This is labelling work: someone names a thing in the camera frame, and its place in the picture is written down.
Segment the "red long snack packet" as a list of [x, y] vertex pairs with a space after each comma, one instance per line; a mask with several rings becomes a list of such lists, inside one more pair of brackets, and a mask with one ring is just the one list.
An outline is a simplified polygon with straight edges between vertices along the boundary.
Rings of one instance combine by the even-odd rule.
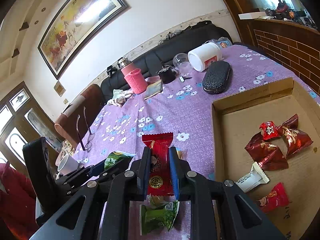
[[289, 198], [283, 183], [279, 182], [276, 184], [269, 194], [256, 200], [255, 203], [264, 213], [269, 213], [278, 207], [288, 206]]
[[152, 196], [172, 196], [169, 146], [173, 133], [142, 135], [142, 141], [151, 150], [148, 194]]

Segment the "green pea snack packet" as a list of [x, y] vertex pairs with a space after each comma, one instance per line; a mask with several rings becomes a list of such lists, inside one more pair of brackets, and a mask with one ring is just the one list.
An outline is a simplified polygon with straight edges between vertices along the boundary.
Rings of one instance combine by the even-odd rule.
[[134, 156], [135, 154], [132, 153], [127, 153], [123, 151], [113, 151], [105, 159], [104, 169], [106, 170], [108, 168], [111, 168], [123, 159], [130, 162]]

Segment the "white cake packet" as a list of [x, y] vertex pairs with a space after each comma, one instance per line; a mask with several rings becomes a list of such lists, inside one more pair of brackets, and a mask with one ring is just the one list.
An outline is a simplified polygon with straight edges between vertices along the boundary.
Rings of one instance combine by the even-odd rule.
[[238, 179], [238, 181], [235, 183], [238, 187], [240, 187], [240, 189], [242, 189], [242, 191], [244, 191], [244, 193], [248, 193], [255, 187], [261, 184], [267, 184], [269, 181], [270, 179], [267, 177], [259, 164], [254, 162], [250, 172]]

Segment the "dark red foil snack bag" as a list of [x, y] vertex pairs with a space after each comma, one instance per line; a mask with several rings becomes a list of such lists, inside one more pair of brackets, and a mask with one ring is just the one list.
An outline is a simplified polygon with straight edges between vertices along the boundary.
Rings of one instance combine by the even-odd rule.
[[261, 133], [255, 134], [245, 150], [264, 171], [284, 170], [289, 164], [280, 148], [270, 142], [264, 141]]

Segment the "small red candy packet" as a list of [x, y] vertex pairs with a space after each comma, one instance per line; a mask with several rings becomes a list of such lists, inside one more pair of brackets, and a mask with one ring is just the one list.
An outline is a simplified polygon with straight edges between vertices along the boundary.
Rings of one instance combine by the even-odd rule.
[[259, 126], [259, 129], [261, 130], [261, 134], [263, 136], [264, 141], [268, 141], [268, 140], [276, 139], [280, 137], [278, 128], [272, 121], [263, 122]]

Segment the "yellow cheese biscuit packet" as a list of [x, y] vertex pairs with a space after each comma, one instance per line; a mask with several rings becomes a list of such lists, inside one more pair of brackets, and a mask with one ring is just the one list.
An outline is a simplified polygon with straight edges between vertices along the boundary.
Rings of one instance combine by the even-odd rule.
[[182, 150], [180, 148], [176, 148], [176, 152], [177, 152], [177, 155], [178, 155], [179, 159], [181, 159], [181, 160], [185, 160], [186, 159], [187, 153], [188, 153], [187, 150]]

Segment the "white enamel mug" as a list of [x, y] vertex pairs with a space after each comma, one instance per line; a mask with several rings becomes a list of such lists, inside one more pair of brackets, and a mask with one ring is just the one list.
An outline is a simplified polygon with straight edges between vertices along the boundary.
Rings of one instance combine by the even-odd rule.
[[60, 174], [67, 175], [79, 167], [79, 163], [69, 154], [65, 155], [60, 161], [57, 171]]

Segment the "purple framed eyeglasses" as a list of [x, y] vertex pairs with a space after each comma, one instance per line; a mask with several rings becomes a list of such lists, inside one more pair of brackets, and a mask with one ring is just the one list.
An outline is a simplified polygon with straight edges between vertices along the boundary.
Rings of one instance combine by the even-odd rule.
[[80, 142], [81, 149], [89, 152], [92, 149], [92, 141], [95, 133], [91, 130], [87, 121], [86, 107], [83, 107], [83, 114], [78, 114], [76, 119], [76, 133]]

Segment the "purple floral tablecloth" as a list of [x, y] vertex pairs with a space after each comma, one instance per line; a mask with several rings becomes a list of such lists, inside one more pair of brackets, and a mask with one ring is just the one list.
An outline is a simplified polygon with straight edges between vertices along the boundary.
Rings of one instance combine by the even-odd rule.
[[104, 106], [92, 124], [92, 146], [75, 150], [74, 159], [95, 165], [113, 151], [140, 159], [142, 137], [172, 133], [172, 146], [183, 153], [190, 168], [208, 179], [238, 180], [253, 164], [245, 150], [265, 121], [280, 125], [297, 114], [298, 128], [312, 145], [288, 159], [284, 170], [268, 171], [269, 182], [248, 193], [252, 200], [266, 196], [282, 183], [289, 197], [268, 218], [287, 239], [319, 239], [319, 230], [307, 233], [319, 211], [319, 89], [305, 77], [245, 46], [221, 51], [231, 66], [227, 89], [221, 94], [203, 90], [204, 74], [195, 70], [186, 81], [175, 80], [150, 99], [135, 95], [122, 106]]

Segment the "brown wooden chair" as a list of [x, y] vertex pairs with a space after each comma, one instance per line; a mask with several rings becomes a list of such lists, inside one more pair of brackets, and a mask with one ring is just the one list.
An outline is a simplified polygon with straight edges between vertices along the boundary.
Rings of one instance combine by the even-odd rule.
[[103, 108], [104, 102], [100, 87], [97, 84], [90, 85], [60, 114], [54, 124], [55, 130], [76, 148], [80, 143], [76, 133], [78, 114], [83, 114], [83, 107], [85, 106], [87, 121], [91, 126]]

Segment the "cardboard box tray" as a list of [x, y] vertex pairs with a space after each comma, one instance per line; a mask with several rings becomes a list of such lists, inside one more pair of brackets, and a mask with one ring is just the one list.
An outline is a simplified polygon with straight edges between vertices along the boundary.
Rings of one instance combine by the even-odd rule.
[[292, 78], [212, 104], [215, 179], [240, 189], [244, 239], [319, 239], [319, 105]]

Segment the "white cloth gloves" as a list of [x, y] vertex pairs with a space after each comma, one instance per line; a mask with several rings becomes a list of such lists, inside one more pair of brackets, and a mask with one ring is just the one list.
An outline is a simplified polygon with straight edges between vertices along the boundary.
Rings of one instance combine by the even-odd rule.
[[113, 105], [117, 107], [123, 107], [125, 102], [131, 98], [135, 93], [132, 89], [122, 90], [122, 89], [114, 89], [113, 96], [111, 99], [107, 101], [107, 105]]

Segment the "small notebook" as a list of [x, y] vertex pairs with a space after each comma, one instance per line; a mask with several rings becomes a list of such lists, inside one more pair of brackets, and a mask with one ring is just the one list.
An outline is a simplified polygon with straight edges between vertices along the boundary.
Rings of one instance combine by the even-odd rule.
[[162, 80], [158, 80], [155, 83], [148, 85], [146, 91], [144, 92], [144, 100], [147, 100], [157, 94], [159, 94], [163, 90], [163, 82]]

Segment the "pink knit-sleeved bottle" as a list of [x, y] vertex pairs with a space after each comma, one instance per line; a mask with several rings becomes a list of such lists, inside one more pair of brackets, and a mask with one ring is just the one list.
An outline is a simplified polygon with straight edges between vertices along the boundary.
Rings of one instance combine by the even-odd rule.
[[118, 65], [125, 81], [135, 94], [141, 94], [146, 91], [148, 83], [146, 82], [141, 69], [136, 67], [136, 65], [126, 57], [119, 59]]

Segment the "small black cup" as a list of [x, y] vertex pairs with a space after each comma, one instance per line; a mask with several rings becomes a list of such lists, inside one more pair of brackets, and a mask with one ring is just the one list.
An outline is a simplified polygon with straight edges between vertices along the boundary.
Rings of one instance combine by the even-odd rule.
[[179, 71], [170, 65], [164, 65], [162, 68], [157, 72], [161, 81], [164, 84], [169, 84], [176, 79], [176, 76], [179, 75]]

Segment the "black glasses case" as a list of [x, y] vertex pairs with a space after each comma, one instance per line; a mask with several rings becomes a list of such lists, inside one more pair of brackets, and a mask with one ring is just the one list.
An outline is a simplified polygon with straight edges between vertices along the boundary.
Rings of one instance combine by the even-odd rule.
[[202, 87], [208, 94], [220, 94], [225, 91], [231, 66], [226, 61], [212, 62], [203, 78]]

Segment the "clear plastic cup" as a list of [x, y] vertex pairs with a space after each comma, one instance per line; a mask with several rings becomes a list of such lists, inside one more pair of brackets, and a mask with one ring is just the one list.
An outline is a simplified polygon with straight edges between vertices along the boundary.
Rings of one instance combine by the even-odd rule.
[[186, 53], [178, 53], [174, 56], [172, 60], [175, 68], [178, 69], [181, 76], [188, 76], [192, 70], [193, 67], [190, 64], [188, 60], [188, 55]]

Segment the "white plastic jar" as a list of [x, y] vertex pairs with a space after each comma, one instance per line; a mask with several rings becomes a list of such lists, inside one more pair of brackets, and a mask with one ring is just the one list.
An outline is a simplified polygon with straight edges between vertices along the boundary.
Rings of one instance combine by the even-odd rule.
[[205, 43], [188, 52], [188, 61], [198, 72], [205, 71], [212, 62], [220, 61], [220, 48], [213, 42]]

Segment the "black leather sofa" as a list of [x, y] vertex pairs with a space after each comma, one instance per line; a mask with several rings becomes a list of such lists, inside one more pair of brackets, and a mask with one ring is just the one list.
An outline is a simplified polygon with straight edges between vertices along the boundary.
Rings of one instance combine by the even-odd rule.
[[[231, 41], [231, 44], [233, 44], [233, 40], [225, 29], [217, 27], [212, 24], [211, 21], [202, 21], [196, 25], [187, 27], [181, 34], [169, 40], [165, 40], [161, 44], [140, 55], [133, 60], [133, 63], [135, 67], [141, 69], [144, 78], [156, 76], [163, 65], [173, 66], [172, 61], [176, 54], [187, 54], [189, 51], [203, 43], [211, 39], [218, 40], [221, 37], [228, 38]], [[105, 103], [113, 97], [114, 89], [127, 90], [129, 88], [121, 70], [117, 70], [111, 77], [104, 79], [100, 85]]]

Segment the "wooden cabinet counter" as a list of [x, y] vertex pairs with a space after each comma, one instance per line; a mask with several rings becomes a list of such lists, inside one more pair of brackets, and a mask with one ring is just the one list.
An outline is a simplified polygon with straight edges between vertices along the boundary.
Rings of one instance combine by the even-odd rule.
[[293, 71], [319, 93], [319, 32], [281, 20], [240, 20], [239, 14], [255, 12], [250, 0], [223, 0], [240, 40], [258, 47], [277, 63]]

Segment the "framed wall painting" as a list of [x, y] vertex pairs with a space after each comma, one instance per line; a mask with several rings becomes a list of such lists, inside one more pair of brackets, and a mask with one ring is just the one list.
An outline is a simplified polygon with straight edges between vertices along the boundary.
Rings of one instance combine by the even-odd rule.
[[125, 0], [67, 0], [51, 20], [38, 50], [58, 80], [81, 49], [128, 8]]

